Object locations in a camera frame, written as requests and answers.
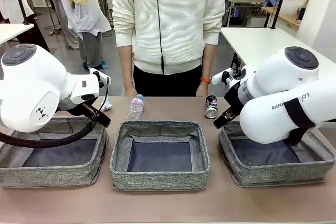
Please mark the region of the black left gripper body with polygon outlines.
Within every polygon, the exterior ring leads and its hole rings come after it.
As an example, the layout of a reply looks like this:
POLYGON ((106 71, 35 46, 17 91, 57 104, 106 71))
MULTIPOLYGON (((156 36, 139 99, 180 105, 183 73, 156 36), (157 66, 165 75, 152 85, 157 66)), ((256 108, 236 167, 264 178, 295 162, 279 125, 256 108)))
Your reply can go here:
POLYGON ((90 114, 88 109, 85 109, 82 104, 74 104, 71 100, 59 101, 59 111, 67 111, 73 116, 87 116, 90 114))

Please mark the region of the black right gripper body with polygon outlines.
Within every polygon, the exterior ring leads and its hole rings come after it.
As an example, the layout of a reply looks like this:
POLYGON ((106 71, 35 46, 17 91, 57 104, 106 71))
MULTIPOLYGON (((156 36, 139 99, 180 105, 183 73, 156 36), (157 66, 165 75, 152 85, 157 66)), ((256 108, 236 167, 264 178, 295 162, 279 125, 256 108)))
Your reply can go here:
POLYGON ((239 99, 238 90, 240 88, 240 81, 226 81, 228 91, 224 95, 224 99, 230 107, 223 112, 224 115, 240 115, 243 104, 239 99))

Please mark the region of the person's left hand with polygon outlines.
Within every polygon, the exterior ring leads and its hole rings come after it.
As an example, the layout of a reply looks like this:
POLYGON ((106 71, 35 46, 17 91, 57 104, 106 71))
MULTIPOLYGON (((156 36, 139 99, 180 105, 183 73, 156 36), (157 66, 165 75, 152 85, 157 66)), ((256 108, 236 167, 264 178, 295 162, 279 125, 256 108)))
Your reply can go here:
POLYGON ((196 91, 196 97, 207 97, 208 96, 208 83, 201 82, 196 91))

